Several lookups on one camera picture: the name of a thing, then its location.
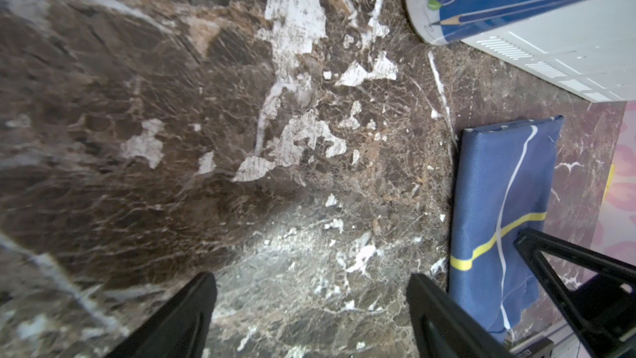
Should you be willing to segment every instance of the pencil graphic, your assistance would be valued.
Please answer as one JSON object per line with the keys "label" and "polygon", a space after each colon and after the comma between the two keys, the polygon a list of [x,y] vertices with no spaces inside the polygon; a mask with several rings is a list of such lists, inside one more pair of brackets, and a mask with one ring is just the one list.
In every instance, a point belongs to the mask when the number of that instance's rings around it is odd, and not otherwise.
{"label": "pencil graphic", "polygon": [[467,23],[476,23],[478,21],[491,20],[493,18],[520,14],[527,11],[542,9],[553,5],[563,5],[574,0],[529,0],[527,2],[512,4],[494,9],[468,12],[459,14],[444,20],[431,23],[430,25],[463,25]]}

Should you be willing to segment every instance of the green leaf graphic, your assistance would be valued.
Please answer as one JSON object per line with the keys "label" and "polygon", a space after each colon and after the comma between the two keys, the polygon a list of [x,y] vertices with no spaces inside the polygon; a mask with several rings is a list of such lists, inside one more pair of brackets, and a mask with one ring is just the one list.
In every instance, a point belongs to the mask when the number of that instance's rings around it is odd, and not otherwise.
{"label": "green leaf graphic", "polygon": [[437,0],[429,0],[428,2],[429,10],[435,11],[441,9],[441,3]]}

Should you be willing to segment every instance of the white appliance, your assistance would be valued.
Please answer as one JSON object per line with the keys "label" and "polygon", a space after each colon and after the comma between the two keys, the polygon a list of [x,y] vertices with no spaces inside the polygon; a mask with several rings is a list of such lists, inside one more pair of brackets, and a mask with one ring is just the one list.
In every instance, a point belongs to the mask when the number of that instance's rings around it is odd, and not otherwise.
{"label": "white appliance", "polygon": [[636,0],[586,0],[463,42],[592,102],[636,99]]}

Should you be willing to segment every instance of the blue fabric bag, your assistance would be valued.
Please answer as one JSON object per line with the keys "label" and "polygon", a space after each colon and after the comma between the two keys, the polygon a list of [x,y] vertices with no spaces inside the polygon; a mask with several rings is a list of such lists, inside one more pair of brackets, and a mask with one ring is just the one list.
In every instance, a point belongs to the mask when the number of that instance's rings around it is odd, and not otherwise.
{"label": "blue fabric bag", "polygon": [[466,129],[451,229],[449,295],[503,341],[539,286],[513,242],[542,230],[564,118]]}

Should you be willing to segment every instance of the marble floor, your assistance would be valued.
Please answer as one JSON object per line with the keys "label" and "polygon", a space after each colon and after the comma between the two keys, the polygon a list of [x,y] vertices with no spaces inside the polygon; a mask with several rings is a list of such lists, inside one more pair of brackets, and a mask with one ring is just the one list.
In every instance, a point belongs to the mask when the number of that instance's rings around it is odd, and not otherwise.
{"label": "marble floor", "polygon": [[210,356],[415,357],[468,127],[565,115],[546,231],[592,241],[624,103],[425,44],[402,0],[0,4],[5,357],[103,356],[199,271]]}

